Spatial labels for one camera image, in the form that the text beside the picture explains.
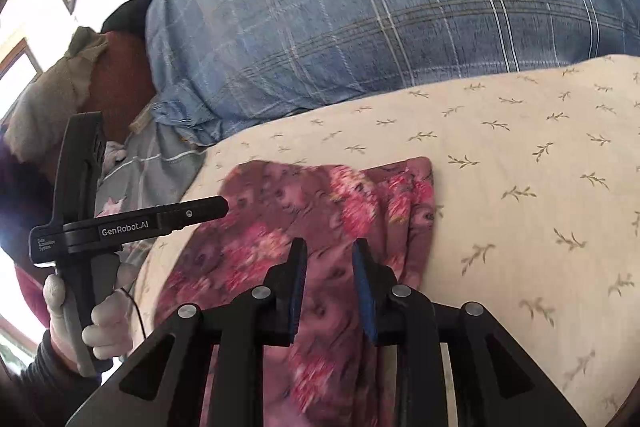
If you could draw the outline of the left gloved hand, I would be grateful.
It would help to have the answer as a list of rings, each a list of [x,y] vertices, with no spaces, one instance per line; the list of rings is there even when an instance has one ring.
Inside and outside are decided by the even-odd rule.
[[[132,349],[128,319],[129,299],[124,288],[137,280],[139,269],[130,263],[119,265],[116,289],[91,312],[92,323],[81,334],[82,341],[98,360],[126,355]],[[78,356],[72,346],[72,336],[63,317],[65,284],[61,277],[51,274],[43,285],[43,298],[50,314],[51,345],[65,364],[79,371]]]

